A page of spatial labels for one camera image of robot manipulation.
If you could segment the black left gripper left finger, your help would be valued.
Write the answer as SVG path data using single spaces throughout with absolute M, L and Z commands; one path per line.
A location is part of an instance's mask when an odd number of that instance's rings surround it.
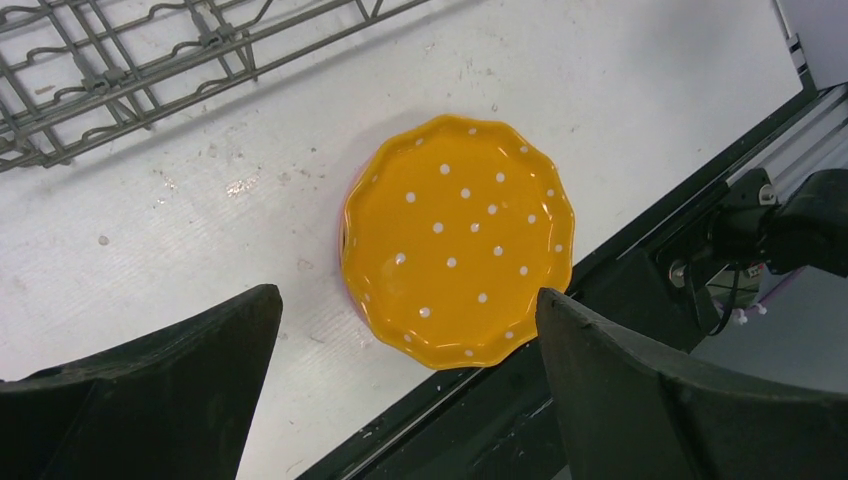
M 233 479 L 283 312 L 253 287 L 191 318 L 1 385 L 5 479 Z

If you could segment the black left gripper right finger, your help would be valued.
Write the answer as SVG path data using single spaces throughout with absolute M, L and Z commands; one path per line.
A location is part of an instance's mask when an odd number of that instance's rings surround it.
M 538 340 L 575 479 L 843 479 L 847 398 L 694 358 L 563 293 Z

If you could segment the grey wire dish rack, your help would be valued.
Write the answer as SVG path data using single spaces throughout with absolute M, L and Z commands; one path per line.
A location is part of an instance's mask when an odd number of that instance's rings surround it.
M 413 8 L 410 1 L 7 1 L 1 168 L 51 168 Z

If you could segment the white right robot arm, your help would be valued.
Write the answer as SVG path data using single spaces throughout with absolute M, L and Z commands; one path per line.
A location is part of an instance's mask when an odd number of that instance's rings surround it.
M 715 336 L 728 325 L 745 270 L 763 265 L 773 274 L 814 267 L 847 275 L 847 171 L 809 175 L 788 199 L 777 200 L 762 168 L 746 173 L 713 206 L 681 230 L 657 256 L 681 290 L 698 329 Z M 697 296 L 724 269 L 733 273 L 717 320 Z

